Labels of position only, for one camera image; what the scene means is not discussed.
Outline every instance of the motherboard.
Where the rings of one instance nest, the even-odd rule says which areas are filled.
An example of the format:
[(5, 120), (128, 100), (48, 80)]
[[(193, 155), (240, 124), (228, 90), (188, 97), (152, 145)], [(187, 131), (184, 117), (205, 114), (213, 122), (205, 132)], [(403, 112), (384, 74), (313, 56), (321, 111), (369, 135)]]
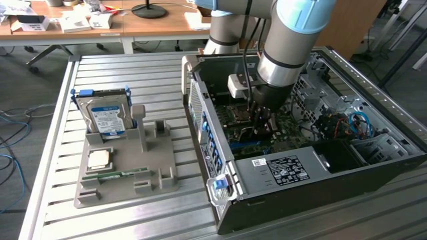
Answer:
[(236, 160), (297, 149), (315, 138), (315, 136), (305, 137), (301, 134), (300, 126), (285, 107), (280, 108), (271, 117), (272, 134), (256, 140), (245, 138), (253, 125), (244, 103), (217, 105), (215, 110)]

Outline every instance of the product label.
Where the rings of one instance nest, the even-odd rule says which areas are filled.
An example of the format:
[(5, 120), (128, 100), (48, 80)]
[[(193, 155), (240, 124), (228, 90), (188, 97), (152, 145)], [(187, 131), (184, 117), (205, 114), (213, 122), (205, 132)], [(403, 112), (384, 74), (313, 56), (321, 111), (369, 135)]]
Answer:
[(265, 164), (267, 164), (267, 163), (265, 163), (265, 158), (252, 160), (252, 164), (253, 164), (253, 167), (265, 165)]
[(115, 136), (125, 132), (119, 106), (93, 107), (91, 110), (100, 134)]
[(275, 182), (280, 186), (309, 179), (300, 160), (295, 155), (269, 160), (267, 164)]

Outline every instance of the aluminum table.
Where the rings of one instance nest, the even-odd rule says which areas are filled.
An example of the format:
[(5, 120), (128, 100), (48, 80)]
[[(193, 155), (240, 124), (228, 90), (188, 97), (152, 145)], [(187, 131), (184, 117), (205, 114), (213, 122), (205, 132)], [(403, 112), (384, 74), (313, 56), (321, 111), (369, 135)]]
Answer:
[[(181, 102), (181, 57), (189, 54), (197, 52), (71, 57), (18, 239), (425, 239), (427, 164), (376, 192), (228, 235), (216, 234)], [(77, 209), (72, 200), (85, 124), (69, 91), (125, 85), (132, 102), (145, 105), (144, 121), (167, 119), (171, 125), (179, 189)]]

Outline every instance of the office floor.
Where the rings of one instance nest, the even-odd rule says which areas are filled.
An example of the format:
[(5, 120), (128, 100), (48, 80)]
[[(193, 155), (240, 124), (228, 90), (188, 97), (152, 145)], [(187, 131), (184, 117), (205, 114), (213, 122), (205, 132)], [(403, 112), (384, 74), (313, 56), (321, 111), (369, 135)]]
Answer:
[[(371, 36), (377, 36), (387, 19), (377, 19)], [(376, 75), (381, 78), (389, 70), (393, 63), (407, 50), (408, 46), (419, 36), (420, 32), (413, 29), (409, 35), (403, 40), (397, 49), (388, 54), (388, 59), (375, 58), (367, 64), (375, 68)], [(155, 49), (157, 41), (139, 44), (147, 51)], [(95, 44), (69, 46), (69, 50), (79, 55), (104, 55), (123, 54), (120, 43), (105, 43), (107, 50), (99, 50)], [(163, 41), (156, 52), (172, 52), (175, 50), (175, 41)], [(193, 51), (203, 47), (200, 40), (180, 41), (180, 47), (185, 51)], [(44, 46), (34, 46), (37, 51), (41, 51)], [(407, 111), (427, 125), (427, 111), (424, 103), (427, 101), (427, 65), (420, 71), (411, 69), (412, 64), (427, 52), (427, 43), (424, 43), (407, 63), (400, 68), (395, 77), (389, 81), (387, 89), (391, 96), (407, 109)], [(5, 111), (12, 108), (29, 108), (40, 104), (54, 103), (60, 85), (64, 77), (68, 56), (60, 50), (56, 50), (40, 62), (34, 64), (40, 68), (38, 74), (32, 74), (26, 71), (25, 61), (34, 56), (36, 53), (28, 53), (22, 47), (16, 47), (10, 55), (0, 57), (0, 110)], [(369, 74), (369, 68), (360, 63), (355, 63), (360, 71), (369, 75), (373, 80), (373, 74)], [(40, 114), (52, 111), (52, 107), (42, 109)], [(42, 153), (45, 138), (50, 125), (50, 117), (34, 118), (30, 122), (30, 133), (28, 137), (12, 146), (12, 150), (20, 161), (24, 176), (29, 186), (32, 186)], [(20, 128), (20, 125), (12, 125), (0, 120), (0, 137), (5, 138)], [(0, 149), (0, 154), (6, 154), (5, 149)], [(0, 168), (4, 166), (4, 161), (0, 162)], [(5, 171), (0, 171), (0, 181), (4, 180)], [(21, 182), (17, 172), (5, 184), (0, 186), (0, 209), (8, 206), (21, 194)], [(14, 205), (13, 210), (24, 210), (29, 200), (29, 193), (24, 199)], [(0, 214), (0, 239), (17, 239), (21, 229), (24, 213)]]

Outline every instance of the gray plastic holder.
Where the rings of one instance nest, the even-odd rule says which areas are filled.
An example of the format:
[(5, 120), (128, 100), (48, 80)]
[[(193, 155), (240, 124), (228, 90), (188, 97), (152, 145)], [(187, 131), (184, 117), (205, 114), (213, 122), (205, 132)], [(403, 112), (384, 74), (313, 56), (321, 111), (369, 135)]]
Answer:
[[(104, 140), (99, 133), (85, 134), (73, 199), (76, 208), (177, 190), (171, 127), (164, 120), (144, 125), (144, 105), (133, 105), (131, 115), (136, 128), (127, 129), (120, 138)], [(108, 164), (100, 169), (88, 169), (89, 154), (100, 150), (109, 152)]]

